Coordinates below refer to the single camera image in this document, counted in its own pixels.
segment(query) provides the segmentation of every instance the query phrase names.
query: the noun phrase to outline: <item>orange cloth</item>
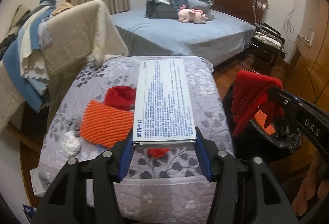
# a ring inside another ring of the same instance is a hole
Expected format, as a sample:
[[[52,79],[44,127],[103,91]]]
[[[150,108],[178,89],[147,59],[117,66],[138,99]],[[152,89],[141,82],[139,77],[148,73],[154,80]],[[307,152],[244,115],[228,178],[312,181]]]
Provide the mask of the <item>orange cloth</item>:
[[[259,110],[255,116],[254,119],[256,122],[260,125],[260,127],[268,134],[268,135],[273,135],[276,131],[273,127],[272,124],[270,124],[267,128],[264,128],[265,120],[266,120],[267,115],[263,113],[262,110]]]
[[[91,100],[83,114],[80,136],[92,143],[112,147],[126,139],[133,121],[134,113]]]

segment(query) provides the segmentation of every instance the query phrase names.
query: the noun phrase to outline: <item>metal bolt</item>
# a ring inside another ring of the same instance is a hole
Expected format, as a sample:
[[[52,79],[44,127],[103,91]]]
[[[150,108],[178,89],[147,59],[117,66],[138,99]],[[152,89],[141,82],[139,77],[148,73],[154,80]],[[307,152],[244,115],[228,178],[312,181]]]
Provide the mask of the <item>metal bolt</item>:
[[[67,163],[68,163],[69,165],[74,165],[76,162],[77,162],[77,160],[76,160],[75,158],[70,158],[70,159],[67,161]]]
[[[263,162],[263,160],[262,160],[260,157],[255,157],[255,158],[254,158],[254,162],[255,162],[256,164],[260,164],[261,162]]]
[[[112,156],[112,152],[111,152],[111,151],[105,151],[105,152],[103,153],[103,156],[106,157],[106,158],[109,158],[109,157]]]
[[[221,156],[221,157],[225,157],[225,156],[227,156],[227,153],[226,153],[225,151],[223,151],[223,150],[218,151],[217,154],[218,154],[219,156]]]

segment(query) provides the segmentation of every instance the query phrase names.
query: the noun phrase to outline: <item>wooden headboard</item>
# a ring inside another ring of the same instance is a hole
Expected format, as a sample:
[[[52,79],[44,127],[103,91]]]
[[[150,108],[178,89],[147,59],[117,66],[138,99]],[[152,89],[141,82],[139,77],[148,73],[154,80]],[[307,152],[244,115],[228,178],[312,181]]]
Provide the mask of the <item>wooden headboard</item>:
[[[263,22],[267,0],[256,0],[256,18]],[[252,25],[255,24],[254,0],[215,0],[211,9],[240,18]]]

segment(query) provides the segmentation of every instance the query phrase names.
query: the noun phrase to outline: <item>black trash bag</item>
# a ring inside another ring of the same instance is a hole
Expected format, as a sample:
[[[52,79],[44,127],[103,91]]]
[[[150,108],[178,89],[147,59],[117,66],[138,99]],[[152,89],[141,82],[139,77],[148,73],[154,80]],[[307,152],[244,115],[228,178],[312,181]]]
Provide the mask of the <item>black trash bag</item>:
[[[233,121],[234,115],[231,112],[234,85],[234,83],[231,84],[223,99],[231,134],[236,127]],[[271,136],[259,126],[256,120],[252,119],[241,135],[232,137],[235,157],[250,161],[254,156],[261,156],[266,162],[273,162],[292,155],[300,148],[302,136],[290,131],[293,128],[288,122],[288,113],[284,112],[284,115],[285,118],[275,117],[273,119],[272,125],[276,133]]]

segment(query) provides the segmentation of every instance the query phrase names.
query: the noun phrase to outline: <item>red fabric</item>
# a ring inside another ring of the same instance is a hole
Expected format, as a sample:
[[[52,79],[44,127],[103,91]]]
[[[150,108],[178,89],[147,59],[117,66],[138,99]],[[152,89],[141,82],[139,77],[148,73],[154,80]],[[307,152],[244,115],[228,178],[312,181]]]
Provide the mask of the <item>red fabric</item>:
[[[161,158],[161,157],[164,157],[167,152],[169,152],[169,149],[166,149],[166,148],[148,149],[147,152],[152,157]]]
[[[236,123],[233,136],[238,136],[244,131],[259,109],[267,115],[264,128],[269,126],[274,116],[283,116],[281,106],[268,101],[267,90],[271,86],[283,89],[279,79],[245,70],[237,73],[232,102],[232,113],[235,115]]]
[[[129,111],[135,104],[136,89],[128,86],[109,88],[104,103],[108,106]]]

